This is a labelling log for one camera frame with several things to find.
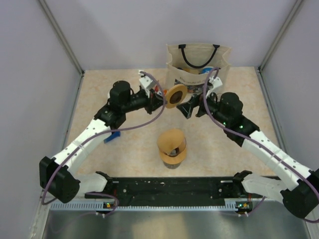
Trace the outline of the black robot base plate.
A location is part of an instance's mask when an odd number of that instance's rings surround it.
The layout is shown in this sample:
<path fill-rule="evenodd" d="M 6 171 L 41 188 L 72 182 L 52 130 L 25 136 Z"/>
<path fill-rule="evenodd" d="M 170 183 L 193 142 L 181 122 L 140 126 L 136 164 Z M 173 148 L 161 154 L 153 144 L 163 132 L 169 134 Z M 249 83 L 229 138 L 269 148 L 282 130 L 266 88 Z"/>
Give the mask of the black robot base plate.
<path fill-rule="evenodd" d="M 225 199 L 262 198 L 248 194 L 232 177 L 113 177 L 102 191 L 120 206 L 223 206 Z"/>

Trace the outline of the blue ribbed dripper cone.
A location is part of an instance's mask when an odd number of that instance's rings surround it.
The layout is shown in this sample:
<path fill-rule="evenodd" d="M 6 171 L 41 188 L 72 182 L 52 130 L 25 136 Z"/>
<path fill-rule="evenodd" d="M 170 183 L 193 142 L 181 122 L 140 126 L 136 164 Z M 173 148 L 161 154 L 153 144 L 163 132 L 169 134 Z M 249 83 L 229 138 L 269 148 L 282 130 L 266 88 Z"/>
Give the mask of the blue ribbed dripper cone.
<path fill-rule="evenodd" d="M 108 142 L 110 142 L 110 141 L 112 141 L 115 138 L 120 137 L 120 136 L 121 136 L 120 131 L 113 132 L 109 137 L 105 138 L 103 142 L 106 144 L 106 143 L 108 143 Z"/>

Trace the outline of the brown paper coffee filter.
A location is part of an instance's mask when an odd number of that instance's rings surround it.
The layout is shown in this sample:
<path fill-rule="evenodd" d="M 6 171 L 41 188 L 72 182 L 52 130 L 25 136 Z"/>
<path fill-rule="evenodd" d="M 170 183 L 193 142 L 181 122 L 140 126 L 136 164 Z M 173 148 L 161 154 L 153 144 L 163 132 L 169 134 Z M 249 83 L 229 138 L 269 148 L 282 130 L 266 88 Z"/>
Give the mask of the brown paper coffee filter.
<path fill-rule="evenodd" d="M 163 132 L 158 137 L 157 146 L 161 153 L 176 157 L 186 148 L 186 139 L 183 131 L 178 128 L 172 128 Z"/>

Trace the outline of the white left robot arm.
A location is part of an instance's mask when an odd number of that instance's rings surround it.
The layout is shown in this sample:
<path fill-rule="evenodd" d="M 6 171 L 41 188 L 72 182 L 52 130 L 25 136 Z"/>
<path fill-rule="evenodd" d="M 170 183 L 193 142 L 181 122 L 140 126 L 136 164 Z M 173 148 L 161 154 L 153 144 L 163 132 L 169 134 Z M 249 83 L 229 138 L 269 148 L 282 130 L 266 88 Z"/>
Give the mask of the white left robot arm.
<path fill-rule="evenodd" d="M 79 195 L 97 192 L 101 197 L 109 197 L 113 185 L 104 173 L 96 172 L 83 177 L 76 173 L 87 156 L 105 139 L 116 132 L 141 128 L 153 123 L 153 119 L 132 127 L 122 128 L 126 115 L 144 109 L 152 114 L 165 108 L 166 100 L 160 83 L 146 72 L 139 79 L 139 90 L 133 92 L 127 81 L 117 81 L 109 91 L 107 103 L 94 115 L 88 126 L 62 151 L 52 158 L 44 157 L 39 163 L 42 198 L 51 194 L 54 199 L 68 203 Z"/>

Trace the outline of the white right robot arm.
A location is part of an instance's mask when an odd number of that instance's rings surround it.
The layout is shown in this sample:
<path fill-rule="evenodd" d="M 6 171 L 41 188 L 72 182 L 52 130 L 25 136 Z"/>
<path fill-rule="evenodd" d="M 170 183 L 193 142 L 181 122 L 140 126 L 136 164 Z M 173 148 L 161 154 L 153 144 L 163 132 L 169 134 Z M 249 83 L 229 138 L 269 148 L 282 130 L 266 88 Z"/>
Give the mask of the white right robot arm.
<path fill-rule="evenodd" d="M 223 128 L 227 137 L 241 148 L 251 152 L 276 173 L 278 179 L 258 176 L 250 171 L 237 173 L 233 192 L 238 197 L 248 193 L 259 194 L 282 203 L 295 217 L 309 222 L 308 215 L 319 204 L 319 172 L 300 164 L 273 144 L 260 128 L 243 116 L 243 103 L 237 94 L 223 93 L 205 97 L 194 94 L 177 108 L 188 119 L 198 107 L 196 117 L 208 115 Z"/>

